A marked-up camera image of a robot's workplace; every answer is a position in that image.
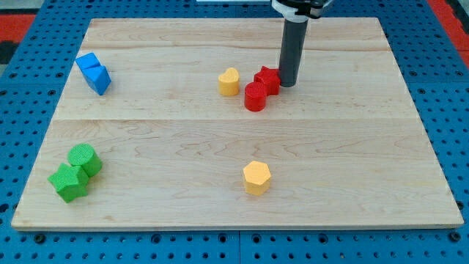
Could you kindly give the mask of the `white black robot arm end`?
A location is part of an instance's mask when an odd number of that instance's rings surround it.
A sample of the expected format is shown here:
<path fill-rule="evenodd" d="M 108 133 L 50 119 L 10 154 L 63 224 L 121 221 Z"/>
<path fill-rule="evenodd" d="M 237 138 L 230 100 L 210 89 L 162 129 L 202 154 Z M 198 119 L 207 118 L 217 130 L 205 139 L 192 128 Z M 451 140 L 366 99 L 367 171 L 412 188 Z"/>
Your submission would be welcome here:
<path fill-rule="evenodd" d="M 333 6 L 334 0 L 272 0 L 272 8 L 293 23 L 318 19 Z"/>

